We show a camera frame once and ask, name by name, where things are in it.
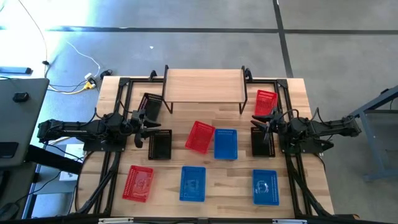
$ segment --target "white cable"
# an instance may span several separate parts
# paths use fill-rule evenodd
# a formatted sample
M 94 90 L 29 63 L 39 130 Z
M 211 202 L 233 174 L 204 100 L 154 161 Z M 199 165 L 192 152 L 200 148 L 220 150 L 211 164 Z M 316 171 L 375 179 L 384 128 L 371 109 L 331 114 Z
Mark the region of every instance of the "white cable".
M 43 43 L 44 43 L 44 49 L 45 49 L 45 61 L 47 61 L 47 60 L 48 60 L 47 43 L 46 43 L 46 41 L 45 41 L 43 32 L 42 32 L 42 30 L 40 29 L 39 25 L 37 25 L 36 21 L 33 19 L 32 15 L 29 13 L 29 11 L 26 9 L 26 7 L 23 5 L 23 3 L 21 2 L 21 0 L 18 0 L 18 1 L 19 1 L 19 4 L 21 4 L 21 6 L 25 9 L 25 11 L 26 11 L 26 13 L 29 15 L 30 19 L 32 19 L 33 23 L 36 25 L 37 29 L 39 30 L 40 35 L 42 36 Z M 47 66 L 44 65 L 44 78 L 46 78 L 46 76 L 47 76 L 47 72 L 45 71 L 45 68 L 46 68 L 46 67 L 47 67 Z
M 90 58 L 95 64 L 97 64 L 97 66 L 98 66 L 98 71 L 97 71 L 97 74 L 95 75 L 95 77 L 97 77 L 97 75 L 98 75 L 99 72 L 100 72 L 101 66 L 100 66 L 92 57 L 89 57 L 89 56 L 87 56 L 87 55 L 85 55 L 85 54 L 80 53 L 80 52 L 76 49 L 76 47 L 73 46 L 73 44 L 69 43 L 69 41 L 66 40 L 66 42 L 67 42 L 71 47 L 73 47 L 73 49 L 75 49 L 76 52 L 77 52 L 78 54 L 80 54 L 81 56 L 84 56 L 84 57 L 86 57 L 86 58 Z
M 58 142 L 60 142 L 60 141 L 63 141 L 63 140 L 69 139 L 69 138 L 70 138 L 70 137 L 58 138 L 57 140 L 54 140 L 54 141 L 50 142 L 49 144 L 50 144 L 50 145 L 54 145 L 54 144 L 56 144 L 56 143 L 58 143 Z

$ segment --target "black mesh basket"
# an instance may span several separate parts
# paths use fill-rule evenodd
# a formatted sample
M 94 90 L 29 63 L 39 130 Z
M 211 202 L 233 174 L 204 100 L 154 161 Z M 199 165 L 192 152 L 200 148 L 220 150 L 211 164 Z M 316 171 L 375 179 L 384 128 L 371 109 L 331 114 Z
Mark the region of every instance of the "black mesh basket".
M 149 160 L 172 158 L 172 130 L 159 130 L 149 137 Z
M 268 144 L 264 144 L 264 134 L 259 128 L 252 127 L 251 133 L 251 150 L 254 157 L 275 157 L 274 136 L 269 135 Z
M 156 121 L 161 106 L 162 96 L 152 93 L 144 93 L 138 109 L 145 109 L 147 117 L 153 121 Z

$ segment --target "red basket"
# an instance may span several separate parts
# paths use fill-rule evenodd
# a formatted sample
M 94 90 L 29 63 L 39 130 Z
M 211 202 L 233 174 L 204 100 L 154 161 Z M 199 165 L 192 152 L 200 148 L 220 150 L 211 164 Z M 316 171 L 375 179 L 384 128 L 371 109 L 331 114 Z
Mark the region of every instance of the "red basket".
M 277 99 L 277 93 L 258 90 L 254 115 L 269 115 L 271 110 L 277 106 Z
M 152 168 L 131 166 L 124 187 L 123 199 L 146 202 L 153 176 Z
M 216 128 L 211 125 L 195 121 L 191 133 L 188 136 L 188 140 L 185 143 L 185 147 L 206 154 L 215 129 Z

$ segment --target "black clamp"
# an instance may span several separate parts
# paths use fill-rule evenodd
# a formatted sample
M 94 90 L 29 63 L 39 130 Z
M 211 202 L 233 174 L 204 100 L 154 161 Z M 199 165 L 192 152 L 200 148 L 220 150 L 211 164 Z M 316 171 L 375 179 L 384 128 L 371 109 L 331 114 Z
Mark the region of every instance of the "black clamp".
M 287 88 L 287 79 L 277 79 L 276 82 L 283 88 Z
M 99 77 L 101 78 L 101 80 L 103 80 L 105 76 L 111 76 L 112 73 L 113 73 L 113 71 L 108 69 L 108 70 L 105 70 L 105 71 L 101 72 Z
M 149 75 L 149 81 L 151 82 L 155 76 L 157 76 L 156 71 L 152 70 Z
M 250 82 L 253 81 L 253 76 L 251 75 L 250 68 L 245 69 L 244 77 L 249 80 Z

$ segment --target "blue basket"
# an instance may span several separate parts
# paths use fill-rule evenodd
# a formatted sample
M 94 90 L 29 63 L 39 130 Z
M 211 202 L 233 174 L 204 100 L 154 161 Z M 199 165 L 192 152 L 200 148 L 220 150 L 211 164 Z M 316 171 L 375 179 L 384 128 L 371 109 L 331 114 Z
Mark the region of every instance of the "blue basket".
M 215 159 L 238 159 L 238 137 L 236 130 L 216 129 L 214 137 Z
M 181 172 L 180 200 L 204 202 L 206 168 L 183 166 Z
M 253 203 L 255 205 L 279 205 L 276 171 L 253 170 Z

